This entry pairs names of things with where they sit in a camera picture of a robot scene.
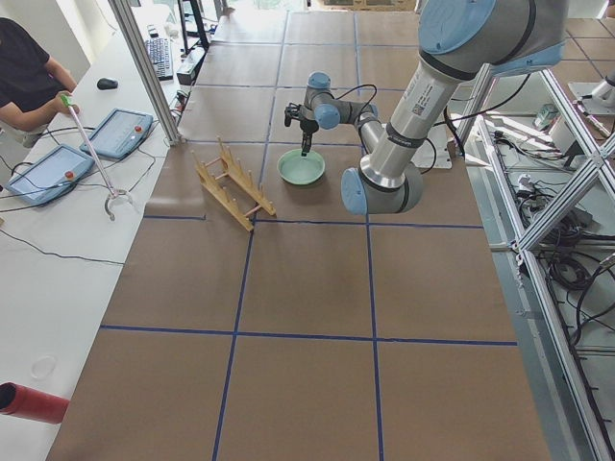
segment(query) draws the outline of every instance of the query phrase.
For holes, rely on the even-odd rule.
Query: keyboard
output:
[[[173,79],[173,60],[171,59],[171,43],[164,36],[145,40],[145,50],[150,57],[158,80]]]

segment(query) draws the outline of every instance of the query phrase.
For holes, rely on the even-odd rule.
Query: computer mouse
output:
[[[98,87],[98,89],[114,89],[117,88],[117,80],[108,79],[105,77],[98,81],[96,87]]]

